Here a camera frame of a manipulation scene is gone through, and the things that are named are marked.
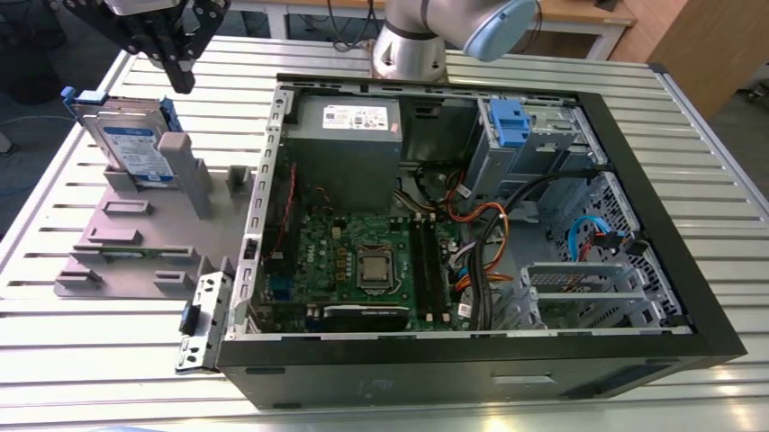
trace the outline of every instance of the power supply label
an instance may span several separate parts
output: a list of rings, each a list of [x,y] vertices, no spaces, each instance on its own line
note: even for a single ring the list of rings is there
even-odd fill
[[[387,131],[387,107],[328,105],[323,108],[323,129]]]

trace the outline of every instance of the cpu socket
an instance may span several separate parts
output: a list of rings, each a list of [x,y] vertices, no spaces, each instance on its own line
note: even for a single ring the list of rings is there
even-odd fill
[[[356,252],[358,288],[368,295],[382,295],[394,287],[392,251],[387,245],[362,245]]]

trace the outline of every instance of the motherboard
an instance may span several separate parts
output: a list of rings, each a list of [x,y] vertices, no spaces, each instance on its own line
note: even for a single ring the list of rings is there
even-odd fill
[[[453,329],[445,263],[451,222],[388,216],[306,215],[295,273],[268,274],[259,327],[274,331]]]

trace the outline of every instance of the metal table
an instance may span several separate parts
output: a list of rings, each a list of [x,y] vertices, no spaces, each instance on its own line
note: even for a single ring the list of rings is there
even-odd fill
[[[216,38],[198,86],[174,96],[208,167],[259,164],[275,73],[363,77],[366,52],[327,43]],[[182,301],[57,299],[53,279],[99,201],[104,157],[77,126],[0,245],[0,427],[172,421],[172,430],[769,429],[768,205],[665,75],[645,65],[450,53],[450,80],[598,92],[709,279],[749,354],[614,400],[258,413],[220,376],[174,375]],[[120,55],[101,90],[169,94],[145,58]],[[235,421],[202,426],[200,421]],[[255,426],[242,426],[255,430]]]

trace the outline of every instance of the open computer tower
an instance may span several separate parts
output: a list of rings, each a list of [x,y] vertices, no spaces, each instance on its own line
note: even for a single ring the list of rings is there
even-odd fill
[[[279,76],[239,257],[176,370],[262,409],[605,398],[745,354],[598,94]]]

